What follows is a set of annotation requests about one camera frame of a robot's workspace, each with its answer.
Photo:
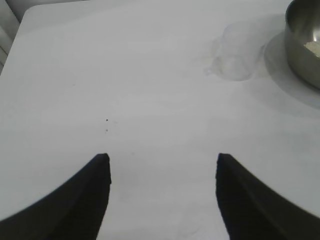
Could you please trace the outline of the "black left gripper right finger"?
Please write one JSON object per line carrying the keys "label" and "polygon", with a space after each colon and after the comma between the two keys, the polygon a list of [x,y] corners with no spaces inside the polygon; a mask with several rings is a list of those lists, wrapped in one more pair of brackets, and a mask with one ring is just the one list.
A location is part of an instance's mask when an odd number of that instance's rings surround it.
{"label": "black left gripper right finger", "polygon": [[232,155],[220,153],[216,199],[231,240],[318,240],[319,217],[272,190]]}

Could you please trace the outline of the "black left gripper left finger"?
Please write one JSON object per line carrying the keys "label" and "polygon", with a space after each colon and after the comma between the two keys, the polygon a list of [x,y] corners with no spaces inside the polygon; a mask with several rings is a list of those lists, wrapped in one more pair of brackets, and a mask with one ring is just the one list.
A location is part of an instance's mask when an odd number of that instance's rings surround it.
{"label": "black left gripper left finger", "polygon": [[108,154],[97,154],[53,192],[1,220],[2,240],[95,240],[110,194]]}

